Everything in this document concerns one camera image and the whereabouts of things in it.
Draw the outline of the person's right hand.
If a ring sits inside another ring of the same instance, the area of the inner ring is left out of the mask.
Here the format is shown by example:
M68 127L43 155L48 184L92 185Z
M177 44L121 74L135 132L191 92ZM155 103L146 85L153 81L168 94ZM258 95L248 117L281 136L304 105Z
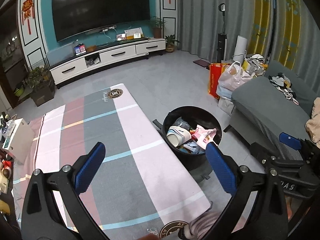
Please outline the person's right hand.
M287 208L287 218L288 220L291 220L291 218L294 215L294 211L292 209L292 204L294 199L292 197L286 196L285 200L286 200L286 208Z

